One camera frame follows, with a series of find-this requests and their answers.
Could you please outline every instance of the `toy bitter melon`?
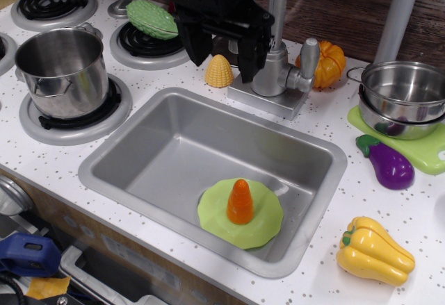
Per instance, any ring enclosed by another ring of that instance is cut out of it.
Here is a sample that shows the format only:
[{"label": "toy bitter melon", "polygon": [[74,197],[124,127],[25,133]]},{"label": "toy bitter melon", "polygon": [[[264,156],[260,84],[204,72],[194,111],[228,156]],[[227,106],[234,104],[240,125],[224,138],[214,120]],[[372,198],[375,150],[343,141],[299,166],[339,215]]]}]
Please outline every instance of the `toy bitter melon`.
[{"label": "toy bitter melon", "polygon": [[133,26],[153,38],[168,40],[178,36],[173,16],[149,1],[132,1],[127,5],[127,15]]}]

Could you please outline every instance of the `sink basin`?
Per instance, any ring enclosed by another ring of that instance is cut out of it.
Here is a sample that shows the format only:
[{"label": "sink basin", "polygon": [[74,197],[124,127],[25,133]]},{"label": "sink basin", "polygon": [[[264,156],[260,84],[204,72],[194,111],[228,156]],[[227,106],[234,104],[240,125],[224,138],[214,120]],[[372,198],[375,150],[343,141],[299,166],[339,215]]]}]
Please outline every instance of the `sink basin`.
[{"label": "sink basin", "polygon": [[[294,271],[346,169],[338,146],[181,88],[156,93],[79,168],[88,188],[268,278]],[[281,231],[242,250],[200,227],[204,191],[260,181],[279,198]]]}]

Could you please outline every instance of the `toy bell pepper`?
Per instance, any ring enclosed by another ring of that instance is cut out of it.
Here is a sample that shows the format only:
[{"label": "toy bell pepper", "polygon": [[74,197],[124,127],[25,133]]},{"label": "toy bell pepper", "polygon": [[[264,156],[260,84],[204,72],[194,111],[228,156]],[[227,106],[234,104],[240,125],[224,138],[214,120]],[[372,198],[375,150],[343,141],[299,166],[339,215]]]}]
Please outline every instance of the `toy bell pepper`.
[{"label": "toy bell pepper", "polygon": [[401,286],[414,269],[415,259],[380,223],[368,217],[356,217],[343,234],[337,263],[357,277]]}]

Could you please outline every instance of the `countertop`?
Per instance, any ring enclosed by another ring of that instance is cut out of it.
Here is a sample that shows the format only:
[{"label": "countertop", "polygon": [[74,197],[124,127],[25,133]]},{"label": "countertop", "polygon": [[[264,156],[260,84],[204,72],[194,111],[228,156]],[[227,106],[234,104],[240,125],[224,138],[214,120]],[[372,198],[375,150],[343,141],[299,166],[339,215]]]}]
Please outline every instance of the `countertop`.
[{"label": "countertop", "polygon": [[[298,116],[289,121],[229,100],[227,88],[208,86],[204,82],[204,73],[210,58],[200,67],[189,61],[159,71],[130,69],[119,64],[109,51],[110,36],[123,23],[106,13],[114,1],[98,0],[97,12],[88,22],[104,34],[104,59],[108,73],[122,79],[131,91],[133,108],[130,116],[159,90],[181,87],[327,140],[343,149],[348,157],[348,167],[299,266],[281,279],[258,277],[84,187],[77,176],[78,168],[109,136],[67,147],[42,144],[28,137],[19,122],[19,107],[28,90],[16,79],[15,67],[0,77],[1,168],[249,304],[443,304],[444,175],[433,176],[416,170],[414,185],[407,190],[388,190],[377,182],[371,162],[355,146],[355,138],[363,133],[347,120],[349,110],[358,104],[358,83],[348,80],[344,74],[332,88],[312,90]],[[18,44],[36,34],[23,31],[12,23],[10,6],[0,10],[0,32]],[[286,45],[289,62],[292,63],[300,45],[287,41]],[[366,64],[348,58],[346,70]],[[377,281],[359,279],[337,265],[335,254],[339,250],[339,241],[348,223],[356,216],[379,221],[399,244],[414,255],[416,268],[403,286],[394,288]]]}]

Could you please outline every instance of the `green plate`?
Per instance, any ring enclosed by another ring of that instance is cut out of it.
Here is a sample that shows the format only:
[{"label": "green plate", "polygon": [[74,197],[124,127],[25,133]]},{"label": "green plate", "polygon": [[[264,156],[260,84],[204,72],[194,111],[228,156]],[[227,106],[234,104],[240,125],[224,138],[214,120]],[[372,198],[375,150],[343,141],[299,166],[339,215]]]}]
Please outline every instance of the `green plate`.
[{"label": "green plate", "polygon": [[254,217],[244,225],[231,222],[227,216],[227,201],[237,180],[217,182],[202,195],[197,207],[201,227],[241,249],[265,245],[281,229],[283,209],[277,195],[258,181],[245,179],[250,187]]},{"label": "green plate", "polygon": [[348,121],[364,133],[399,151],[420,171],[432,175],[445,172],[445,160],[439,157],[441,152],[445,152],[445,125],[442,123],[426,137],[418,140],[397,140],[378,133],[368,126],[362,119],[359,106],[349,111]]}]

